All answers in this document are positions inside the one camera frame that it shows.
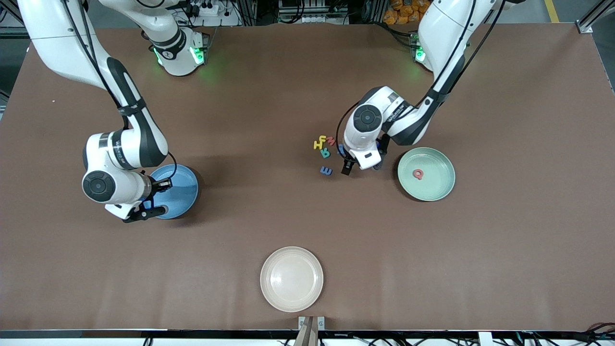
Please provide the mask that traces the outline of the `brown table cover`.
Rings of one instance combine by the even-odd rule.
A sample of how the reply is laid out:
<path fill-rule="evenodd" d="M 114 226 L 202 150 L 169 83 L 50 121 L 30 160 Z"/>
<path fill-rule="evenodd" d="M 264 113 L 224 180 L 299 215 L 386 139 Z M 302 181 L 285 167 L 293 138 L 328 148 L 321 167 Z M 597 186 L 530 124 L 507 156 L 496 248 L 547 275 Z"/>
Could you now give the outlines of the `brown table cover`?
<path fill-rule="evenodd" d="M 495 26 L 419 143 L 455 168 L 436 202 L 398 184 L 406 147 L 350 176 L 313 149 L 372 87 L 415 102 L 431 85 L 384 29 L 222 28 L 185 77 L 138 29 L 97 33 L 199 197 L 180 219 L 130 224 L 90 201 L 83 147 L 122 121 L 30 47 L 0 121 L 0 329 L 294 328 L 259 285 L 285 246 L 323 265 L 305 315 L 331 329 L 615 322 L 615 94 L 573 24 Z"/>

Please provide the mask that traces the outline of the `long white socket bar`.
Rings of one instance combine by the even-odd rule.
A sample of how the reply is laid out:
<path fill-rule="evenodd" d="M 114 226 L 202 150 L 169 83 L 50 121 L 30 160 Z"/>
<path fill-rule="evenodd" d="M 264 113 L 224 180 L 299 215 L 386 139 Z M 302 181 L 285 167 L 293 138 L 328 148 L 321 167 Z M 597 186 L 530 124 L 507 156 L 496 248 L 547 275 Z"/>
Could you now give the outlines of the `long white socket bar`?
<path fill-rule="evenodd" d="M 347 25 L 349 23 L 349 16 L 344 13 L 341 16 L 330 14 L 305 14 L 298 19 L 294 24 L 316 24 L 316 23 L 328 23 L 334 25 Z"/>

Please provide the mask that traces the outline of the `blue plate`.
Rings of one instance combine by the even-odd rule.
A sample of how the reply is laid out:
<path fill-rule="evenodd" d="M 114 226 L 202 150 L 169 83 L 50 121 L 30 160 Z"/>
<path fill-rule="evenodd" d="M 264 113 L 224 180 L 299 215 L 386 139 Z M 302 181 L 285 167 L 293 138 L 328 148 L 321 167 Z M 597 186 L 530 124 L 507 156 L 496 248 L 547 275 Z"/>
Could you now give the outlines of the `blue plate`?
<path fill-rule="evenodd" d="M 151 177 L 155 180 L 170 177 L 173 184 L 169 190 L 154 195 L 155 207 L 165 205 L 168 208 L 167 214 L 158 217 L 159 219 L 175 219 L 192 208 L 199 188 L 197 177 L 189 167 L 169 164 L 154 170 Z"/>

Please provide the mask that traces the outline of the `beige plate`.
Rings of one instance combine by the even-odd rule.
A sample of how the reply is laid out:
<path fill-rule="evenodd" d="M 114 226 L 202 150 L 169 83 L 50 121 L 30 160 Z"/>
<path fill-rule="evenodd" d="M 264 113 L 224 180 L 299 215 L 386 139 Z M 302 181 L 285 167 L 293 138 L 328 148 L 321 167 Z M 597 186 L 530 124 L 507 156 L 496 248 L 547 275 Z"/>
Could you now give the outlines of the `beige plate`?
<path fill-rule="evenodd" d="M 260 287 L 275 309 L 296 313 L 310 308 L 320 297 L 324 271 L 312 252 L 298 246 L 275 250 L 264 261 Z"/>

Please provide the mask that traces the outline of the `white power strip with plugs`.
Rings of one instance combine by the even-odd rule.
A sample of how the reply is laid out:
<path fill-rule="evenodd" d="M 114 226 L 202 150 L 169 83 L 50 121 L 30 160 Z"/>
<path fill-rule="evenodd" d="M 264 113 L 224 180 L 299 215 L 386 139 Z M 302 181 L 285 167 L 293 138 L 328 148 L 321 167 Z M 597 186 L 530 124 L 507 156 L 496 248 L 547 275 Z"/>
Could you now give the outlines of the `white power strip with plugs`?
<path fill-rule="evenodd" d="M 185 0 L 183 6 L 185 13 L 190 18 L 218 17 L 221 11 L 219 0 Z"/>

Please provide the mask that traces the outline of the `aluminium frame post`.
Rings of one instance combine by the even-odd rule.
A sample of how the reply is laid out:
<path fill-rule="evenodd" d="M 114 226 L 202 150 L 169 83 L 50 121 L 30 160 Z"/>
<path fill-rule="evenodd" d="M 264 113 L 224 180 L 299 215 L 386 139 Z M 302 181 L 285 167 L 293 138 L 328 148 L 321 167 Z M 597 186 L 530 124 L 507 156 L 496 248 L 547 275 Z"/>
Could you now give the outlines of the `aluminium frame post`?
<path fill-rule="evenodd" d="M 0 39 L 29 39 L 17 0 L 0 0 Z"/>
<path fill-rule="evenodd" d="M 601 18 L 615 13 L 615 0 L 598 0 L 580 19 L 575 21 L 578 33 L 592 33 L 592 26 Z"/>

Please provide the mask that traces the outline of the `green plate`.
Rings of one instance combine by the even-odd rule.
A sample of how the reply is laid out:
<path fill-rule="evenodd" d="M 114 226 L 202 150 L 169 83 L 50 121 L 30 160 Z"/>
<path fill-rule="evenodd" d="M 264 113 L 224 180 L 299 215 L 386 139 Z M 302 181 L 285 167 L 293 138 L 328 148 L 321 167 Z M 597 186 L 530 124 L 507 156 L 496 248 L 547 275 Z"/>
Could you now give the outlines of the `green plate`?
<path fill-rule="evenodd" d="M 413 177 L 415 169 L 424 171 L 424 179 Z M 443 199 L 455 185 L 452 162 L 442 152 L 427 147 L 407 151 L 398 162 L 397 177 L 411 197 L 428 202 Z"/>

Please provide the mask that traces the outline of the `pile of orange packets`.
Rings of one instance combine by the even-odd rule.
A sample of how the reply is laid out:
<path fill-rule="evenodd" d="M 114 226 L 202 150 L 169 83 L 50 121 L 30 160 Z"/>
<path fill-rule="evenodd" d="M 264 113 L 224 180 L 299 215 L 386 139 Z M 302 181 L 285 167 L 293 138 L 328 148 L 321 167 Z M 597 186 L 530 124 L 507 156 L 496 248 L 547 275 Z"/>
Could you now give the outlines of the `pile of orange packets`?
<path fill-rule="evenodd" d="M 431 4 L 432 0 L 389 0 L 382 21 L 387 25 L 418 23 Z"/>

